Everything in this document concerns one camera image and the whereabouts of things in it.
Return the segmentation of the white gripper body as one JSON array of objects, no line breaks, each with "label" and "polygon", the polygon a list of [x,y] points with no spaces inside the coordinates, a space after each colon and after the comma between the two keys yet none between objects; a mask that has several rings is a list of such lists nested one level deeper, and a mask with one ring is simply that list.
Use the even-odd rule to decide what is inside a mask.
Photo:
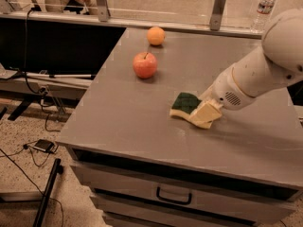
[{"label": "white gripper body", "polygon": [[217,108],[240,110],[257,98],[256,70],[247,63],[234,63],[222,71],[199,98]]}]

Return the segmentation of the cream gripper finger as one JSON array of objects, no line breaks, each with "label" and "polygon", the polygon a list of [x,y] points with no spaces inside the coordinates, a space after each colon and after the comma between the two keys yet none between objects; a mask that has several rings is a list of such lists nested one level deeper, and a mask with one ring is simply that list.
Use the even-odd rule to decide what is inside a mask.
[{"label": "cream gripper finger", "polygon": [[202,102],[190,115],[189,122],[193,125],[209,129],[212,123],[222,116],[221,105],[214,100]]}]

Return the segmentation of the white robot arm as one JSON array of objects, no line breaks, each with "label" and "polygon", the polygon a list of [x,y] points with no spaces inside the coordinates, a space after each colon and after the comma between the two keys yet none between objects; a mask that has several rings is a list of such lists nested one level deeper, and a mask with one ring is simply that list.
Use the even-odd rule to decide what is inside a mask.
[{"label": "white robot arm", "polygon": [[240,110],[275,89],[303,79],[303,9],[286,10],[266,26],[261,45],[233,63],[199,96],[189,122],[208,129],[222,109]]}]

